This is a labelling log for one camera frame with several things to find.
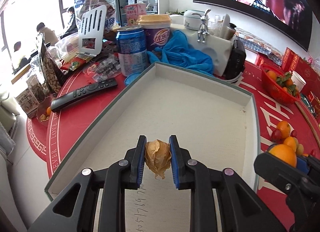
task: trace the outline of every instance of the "blue can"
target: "blue can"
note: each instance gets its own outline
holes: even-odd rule
[[[122,74],[129,76],[144,71],[147,68],[147,44],[142,26],[122,27],[116,40]]]

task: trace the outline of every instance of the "wooden stick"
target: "wooden stick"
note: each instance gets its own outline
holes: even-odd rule
[[[318,136],[315,128],[313,127],[313,125],[312,125],[310,119],[308,118],[306,112],[304,112],[303,108],[299,105],[299,103],[295,102],[295,104],[296,104],[297,108],[300,110],[300,112],[303,115],[304,119],[307,121],[308,125],[310,126],[310,128],[312,130],[312,133],[313,133],[313,135],[314,135],[314,137],[315,137],[315,139],[317,141],[318,147],[320,149],[320,139],[319,139],[319,136]]]

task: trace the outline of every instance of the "tv bezel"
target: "tv bezel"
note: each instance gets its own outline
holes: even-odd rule
[[[283,23],[282,21],[272,17],[268,13],[265,13],[259,9],[256,9],[254,7],[251,7],[249,5],[246,5],[241,2],[237,2],[234,0],[193,0],[195,3],[202,3],[207,5],[213,5],[222,7],[225,9],[230,9],[232,11],[239,12],[241,14],[248,15],[250,17],[253,17],[273,28],[280,31],[287,37],[289,37],[291,40],[293,40],[295,43],[297,43],[301,48],[303,48],[305,51],[308,51],[310,39],[311,39],[311,31],[312,31],[312,17],[311,17],[311,28],[310,28],[310,35],[306,39],[305,37],[301,36],[298,32],[294,31],[292,28],[290,28],[288,25]]]

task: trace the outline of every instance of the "remote control button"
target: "remote control button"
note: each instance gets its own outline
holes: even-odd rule
[[[94,83],[94,84],[91,84],[91,85],[87,86],[86,90],[92,91],[92,90],[95,90],[98,86],[99,86],[98,83]]]

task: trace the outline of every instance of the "person in beige coat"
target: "person in beige coat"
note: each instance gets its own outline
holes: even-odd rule
[[[37,32],[44,34],[44,42],[48,43],[50,42],[51,46],[54,46],[58,41],[58,37],[54,33],[53,30],[49,29],[48,27],[45,27],[44,23],[39,23],[37,25]]]

